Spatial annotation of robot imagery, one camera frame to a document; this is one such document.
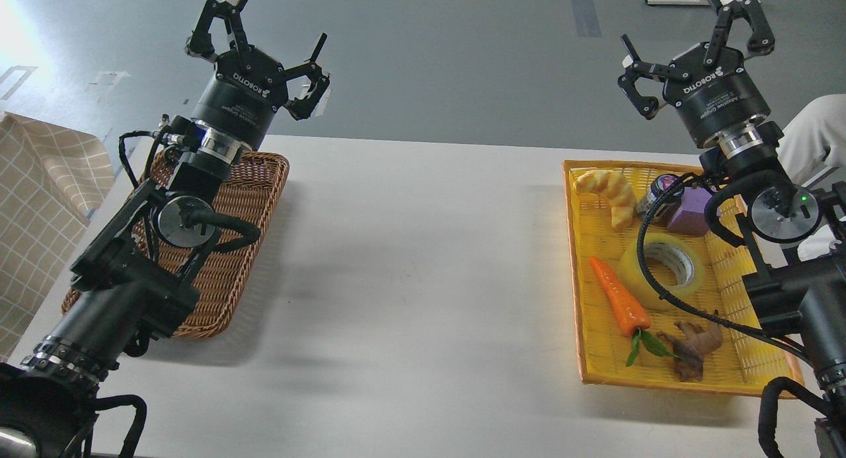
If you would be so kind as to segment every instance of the yellow basket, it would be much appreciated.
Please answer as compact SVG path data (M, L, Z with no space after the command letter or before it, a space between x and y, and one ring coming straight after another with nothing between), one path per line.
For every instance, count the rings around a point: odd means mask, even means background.
M706 356L705 373L701 382L681 382L673 371L673 359L657 358L641 353L631 367L625 367L631 351L631 339L620 332L605 292L596 280L589 256L596 256L613 268L626 247L637 238L640 222L635 221L625 231L611 230L611 215L607 202L594 194L579 194L573 181L586 169L619 169L640 198L654 178L665 172L685 174L701 172L699 168L661 163L623 161L564 161L563 178L567 195L570 256L573 266L574 308L579 370L583 383L605 383L648 389L674 389L711 394L761 395L761 390L774 377L787 376L803 383L798 362L777 347L723 328L723 344ZM722 206L722 222L738 232L734 201ZM666 232L660 227L650 231ZM708 232L704 237L673 234L683 239L702 259L705 280L700 289L686 299L694 307L713 311L735 323L759 328L755 311L746 295L741 277L755 271L749 250L734 248ZM673 284L669 272L653 271L662 283ZM673 323L690 321L705 325L705 320L685 311L667 313L650 311L650 331L666 331L683 337Z

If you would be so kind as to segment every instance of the roll of tape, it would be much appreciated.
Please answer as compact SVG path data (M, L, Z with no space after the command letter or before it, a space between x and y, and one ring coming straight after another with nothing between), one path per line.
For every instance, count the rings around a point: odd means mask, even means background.
M646 259L656 260L670 269L676 277L676 284L662 284L680 299L690 298L705 279L702 259L688 244L667 234L646 234L643 242ZM637 262L637 241L626 248L617 266L617 277L629 289L644 308L653 311L669 311L674 308L667 301L658 299L658 293L646 281Z

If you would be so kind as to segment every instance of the purple block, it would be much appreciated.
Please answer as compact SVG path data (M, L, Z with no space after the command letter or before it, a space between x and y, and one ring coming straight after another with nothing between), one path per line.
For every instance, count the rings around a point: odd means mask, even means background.
M705 204L711 199L711 193L705 189L685 189L679 208L667 222L667 231L676 234L702 236L708 231L705 221Z

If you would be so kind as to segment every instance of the orange carrot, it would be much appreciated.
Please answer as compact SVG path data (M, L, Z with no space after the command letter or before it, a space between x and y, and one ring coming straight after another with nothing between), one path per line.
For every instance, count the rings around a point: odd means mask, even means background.
M614 317L617 317L617 324L626 337L635 335L638 328L646 330L649 326L652 326L652 320L646 314L646 309L620 283L620 280L617 279L617 274L607 263L595 256L591 256L590 266L593 266L593 271L596 273L596 277L599 278L599 283L602 285L602 289L605 290L608 301L611 302L611 309L614 310Z
M614 270L595 256L590 257L590 266L593 266L593 271L599 278L602 289L605 290L605 296L611 302L614 317L617 317L617 325L620 326L626 337L632 338L632 350L626 360L626 367L634 364L638 353L640 353L641 342L648 352L659 358L664 356L679 358L661 340L646 331L649 326L652 326L652 319L649 319L646 309L638 303L637 298L620 283Z

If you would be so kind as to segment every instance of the beige checkered fabric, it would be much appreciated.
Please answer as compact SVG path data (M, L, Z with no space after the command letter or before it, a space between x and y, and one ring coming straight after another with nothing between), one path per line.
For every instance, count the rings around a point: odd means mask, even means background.
M15 349L112 183L99 139L0 114L0 360Z

